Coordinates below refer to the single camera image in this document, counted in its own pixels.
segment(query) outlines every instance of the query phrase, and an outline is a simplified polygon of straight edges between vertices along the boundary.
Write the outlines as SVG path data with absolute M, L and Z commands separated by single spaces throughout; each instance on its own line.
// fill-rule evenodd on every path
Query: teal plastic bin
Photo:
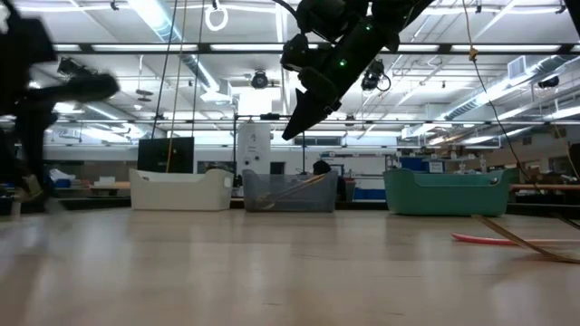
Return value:
M 512 170 L 481 175 L 383 173 L 389 210 L 412 216 L 500 216 L 506 213 Z

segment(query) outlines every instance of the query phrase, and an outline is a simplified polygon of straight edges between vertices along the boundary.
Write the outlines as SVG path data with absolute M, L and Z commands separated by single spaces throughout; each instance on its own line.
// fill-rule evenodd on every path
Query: person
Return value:
M 330 165 L 323 160 L 314 163 L 312 168 L 315 176 L 320 176 L 333 170 Z M 336 184 L 336 201 L 346 201 L 346 182 L 342 176 L 338 176 L 338 183 Z

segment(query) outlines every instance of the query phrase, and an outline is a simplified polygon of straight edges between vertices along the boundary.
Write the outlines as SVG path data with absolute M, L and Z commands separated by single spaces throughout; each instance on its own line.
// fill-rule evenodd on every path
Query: fluorescent light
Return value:
M 525 127 L 525 128 L 521 128 L 521 129 L 515 129 L 515 130 L 512 130 L 512 131 L 506 133 L 506 136 L 512 137 L 512 136 L 517 135 L 518 133 L 520 133 L 522 131 L 526 131 L 528 129 L 530 129 L 530 127 Z
M 437 52 L 439 46 L 437 44 L 401 44 L 399 51 L 403 52 Z M 389 49 L 383 47 L 381 52 L 390 52 Z
M 517 116 L 519 113 L 525 111 L 524 109 L 514 109 L 514 110 L 510 110 L 508 112 L 505 112 L 503 114 L 498 115 L 498 120 L 505 120 L 505 119 L 509 119 L 511 117 Z
M 556 120 L 580 114 L 580 106 L 556 111 L 552 114 L 544 116 L 544 120 Z
M 552 44 L 542 44 L 542 45 L 477 45 L 474 47 L 478 49 L 479 52 L 554 52 L 560 48 L 561 45 Z M 467 52 L 469 51 L 469 45 L 453 45 L 451 46 L 452 52 Z
M 80 52 L 81 47 L 79 44 L 55 44 L 54 50 L 56 50 L 56 52 Z
M 119 119 L 119 118 L 115 117 L 114 115 L 112 115 L 110 113 L 107 113 L 107 112 L 105 112 L 105 111 L 103 111 L 103 110 L 101 110 L 99 108 L 93 107 L 92 105 L 87 105 L 86 107 L 89 108 L 89 109 L 91 109 L 91 110 L 93 110 L 93 111 L 95 111 L 95 112 L 97 112 L 97 113 L 99 113 L 99 114 L 101 114 L 101 115 L 103 115 L 103 116 L 105 116 L 105 117 L 107 117 L 107 118 L 109 118 L 109 119 L 111 119 L 111 120 L 118 120 Z
M 479 136 L 463 140 L 463 144 L 478 144 L 480 142 L 488 141 L 493 138 L 494 138 L 493 136 Z
M 283 44 L 211 44 L 212 51 L 282 51 Z
M 173 117 L 173 112 L 163 112 L 163 117 L 168 120 L 192 120 L 192 111 L 177 111 L 175 112 L 175 118 Z M 196 112 L 196 120 L 206 120 L 207 118 L 203 114 Z
M 442 143 L 442 142 L 443 142 L 443 141 L 445 141 L 445 140 L 446 140 L 446 139 L 445 139 L 444 137 L 437 137 L 437 138 L 435 138 L 435 139 L 431 140 L 431 141 L 429 142 L 429 145 L 437 145 L 437 144 L 440 144 L 440 143 Z
M 95 44 L 92 46 L 92 49 L 96 52 L 103 51 L 103 52 L 158 52 L 158 51 L 167 51 L 168 45 L 167 44 Z M 170 51 L 180 51 L 181 45 L 180 44 L 172 44 L 169 45 Z M 197 51 L 198 46 L 195 44 L 184 44 L 183 51 L 191 52 Z
M 74 104 L 71 103 L 56 103 L 54 105 L 54 110 L 62 114 L 81 114 L 84 113 L 83 110 L 75 110 Z

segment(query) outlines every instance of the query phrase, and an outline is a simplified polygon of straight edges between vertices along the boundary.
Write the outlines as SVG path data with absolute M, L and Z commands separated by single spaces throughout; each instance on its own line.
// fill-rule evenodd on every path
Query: black monitor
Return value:
M 193 173 L 194 138 L 175 138 L 171 143 L 169 173 Z M 169 139 L 141 139 L 137 169 L 141 171 L 165 173 Z

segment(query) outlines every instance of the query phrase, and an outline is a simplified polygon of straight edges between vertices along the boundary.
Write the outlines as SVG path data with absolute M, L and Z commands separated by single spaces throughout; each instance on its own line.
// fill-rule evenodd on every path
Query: security camera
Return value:
M 257 71 L 252 78 L 252 87 L 257 90 L 263 90 L 268 87 L 268 78 L 266 77 L 266 72 Z

